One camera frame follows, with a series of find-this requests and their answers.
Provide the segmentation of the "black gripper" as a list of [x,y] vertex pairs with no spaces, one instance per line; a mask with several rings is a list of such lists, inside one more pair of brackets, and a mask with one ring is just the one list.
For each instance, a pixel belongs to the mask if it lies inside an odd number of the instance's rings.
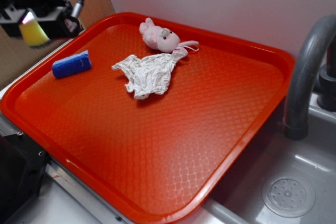
[[22,38],[19,25],[31,8],[50,39],[74,38],[82,25],[72,15],[73,8],[65,5],[66,0],[1,0],[1,27],[10,38]]

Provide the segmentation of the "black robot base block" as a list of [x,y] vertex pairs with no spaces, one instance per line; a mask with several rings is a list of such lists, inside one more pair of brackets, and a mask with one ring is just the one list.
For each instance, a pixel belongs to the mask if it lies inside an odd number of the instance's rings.
[[28,135],[1,136],[1,223],[39,196],[48,153]]

